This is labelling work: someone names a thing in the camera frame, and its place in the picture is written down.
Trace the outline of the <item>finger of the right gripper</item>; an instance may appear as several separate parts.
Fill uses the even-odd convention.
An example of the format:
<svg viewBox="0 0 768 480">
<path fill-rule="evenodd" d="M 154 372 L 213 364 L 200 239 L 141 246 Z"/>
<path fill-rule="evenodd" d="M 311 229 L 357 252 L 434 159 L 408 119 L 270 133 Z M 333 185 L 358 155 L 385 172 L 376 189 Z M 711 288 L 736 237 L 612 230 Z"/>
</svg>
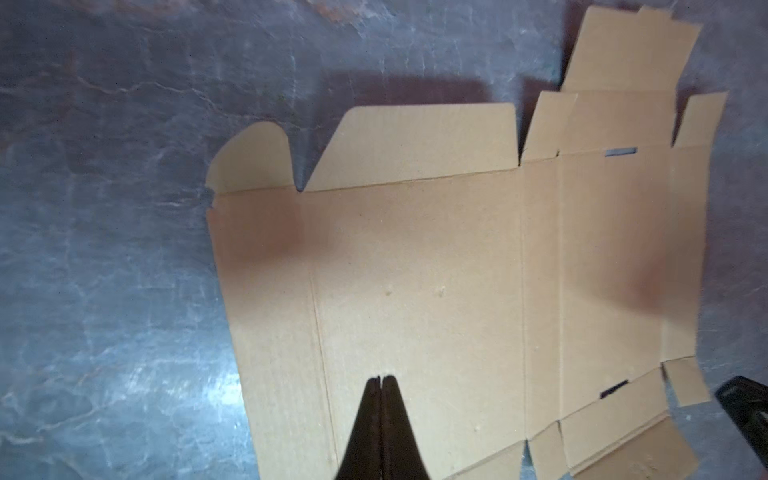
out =
<svg viewBox="0 0 768 480">
<path fill-rule="evenodd" d="M 764 468 L 767 461 L 767 386 L 744 376 L 734 376 L 715 393 Z"/>
</svg>

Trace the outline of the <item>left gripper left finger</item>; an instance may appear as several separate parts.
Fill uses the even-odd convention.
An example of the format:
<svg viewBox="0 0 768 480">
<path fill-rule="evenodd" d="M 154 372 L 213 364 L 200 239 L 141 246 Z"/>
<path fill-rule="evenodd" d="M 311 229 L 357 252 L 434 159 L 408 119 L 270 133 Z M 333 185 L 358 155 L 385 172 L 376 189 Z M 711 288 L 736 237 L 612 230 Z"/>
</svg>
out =
<svg viewBox="0 0 768 480">
<path fill-rule="evenodd" d="M 380 407 L 381 378 L 373 377 L 365 384 L 337 480 L 381 478 Z"/>
</svg>

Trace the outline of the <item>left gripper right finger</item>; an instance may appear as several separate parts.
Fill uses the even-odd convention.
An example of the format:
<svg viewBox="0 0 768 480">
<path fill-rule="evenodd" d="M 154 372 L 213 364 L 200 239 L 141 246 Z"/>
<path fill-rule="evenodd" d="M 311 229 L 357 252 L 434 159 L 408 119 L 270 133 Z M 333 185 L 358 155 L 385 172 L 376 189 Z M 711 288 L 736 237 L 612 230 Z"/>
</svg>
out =
<svg viewBox="0 0 768 480">
<path fill-rule="evenodd" d="M 388 480 L 428 479 L 397 379 L 381 386 L 381 467 Z"/>
</svg>

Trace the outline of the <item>brown cardboard box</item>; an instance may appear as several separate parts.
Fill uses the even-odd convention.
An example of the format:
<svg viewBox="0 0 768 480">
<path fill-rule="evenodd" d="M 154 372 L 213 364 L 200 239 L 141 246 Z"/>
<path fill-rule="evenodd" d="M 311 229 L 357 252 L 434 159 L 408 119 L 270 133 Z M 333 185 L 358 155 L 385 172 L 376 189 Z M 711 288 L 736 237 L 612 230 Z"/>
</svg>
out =
<svg viewBox="0 0 768 480">
<path fill-rule="evenodd" d="M 216 154 L 207 213 L 263 479 L 334 479 L 394 376 L 431 479 L 685 479 L 709 163 L 727 96 L 700 34 L 589 7 L 524 141 L 510 103 L 359 106 L 307 184 L 284 130 Z"/>
</svg>

